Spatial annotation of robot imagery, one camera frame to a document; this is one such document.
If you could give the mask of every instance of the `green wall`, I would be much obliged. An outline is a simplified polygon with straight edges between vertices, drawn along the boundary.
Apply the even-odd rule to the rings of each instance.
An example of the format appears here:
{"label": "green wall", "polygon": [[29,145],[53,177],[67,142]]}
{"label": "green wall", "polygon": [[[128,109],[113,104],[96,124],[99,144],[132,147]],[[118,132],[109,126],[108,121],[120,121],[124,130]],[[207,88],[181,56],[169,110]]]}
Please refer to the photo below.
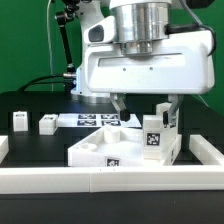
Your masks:
{"label": "green wall", "polygon": [[[14,91],[26,82],[50,74],[49,53],[47,43],[48,0],[0,0],[0,92]],[[224,115],[224,1],[216,0],[209,8],[195,10],[196,14],[217,33],[218,48],[214,54],[216,73],[215,87],[203,95],[210,107]],[[51,34],[54,58],[54,73],[60,74],[66,70],[63,47],[59,29],[54,20],[56,12],[63,10],[63,4],[56,0],[52,4]],[[173,23],[190,23],[191,18],[183,10],[172,12]],[[76,20],[68,24],[73,60],[76,66],[81,63],[81,32]],[[51,90],[44,86],[41,90]]]}

